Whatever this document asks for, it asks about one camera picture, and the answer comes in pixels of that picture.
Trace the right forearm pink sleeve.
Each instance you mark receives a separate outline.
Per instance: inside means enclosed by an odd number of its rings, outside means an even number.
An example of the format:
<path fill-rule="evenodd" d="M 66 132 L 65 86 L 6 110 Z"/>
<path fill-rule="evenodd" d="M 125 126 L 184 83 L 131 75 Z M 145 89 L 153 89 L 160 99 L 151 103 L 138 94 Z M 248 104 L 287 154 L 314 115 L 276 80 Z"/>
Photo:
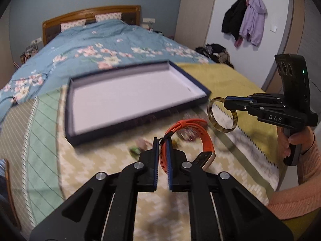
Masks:
<path fill-rule="evenodd" d="M 316 138 L 297 163 L 298 185 L 274 193 L 268 208 L 279 219 L 304 216 L 320 208 L 320 151 Z"/>

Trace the right hand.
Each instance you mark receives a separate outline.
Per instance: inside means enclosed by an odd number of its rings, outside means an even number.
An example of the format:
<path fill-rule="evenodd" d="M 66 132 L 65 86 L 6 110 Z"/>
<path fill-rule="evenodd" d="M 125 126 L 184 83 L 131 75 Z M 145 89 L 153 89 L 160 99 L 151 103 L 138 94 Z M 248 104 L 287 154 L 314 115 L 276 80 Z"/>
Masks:
<path fill-rule="evenodd" d="M 290 145 L 301 145 L 301 153 L 308 151 L 315 137 L 310 127 L 305 127 L 301 132 L 295 133 L 290 137 L 284 134 L 282 127 L 277 128 L 278 155 L 280 158 L 286 158 L 291 155 Z"/>

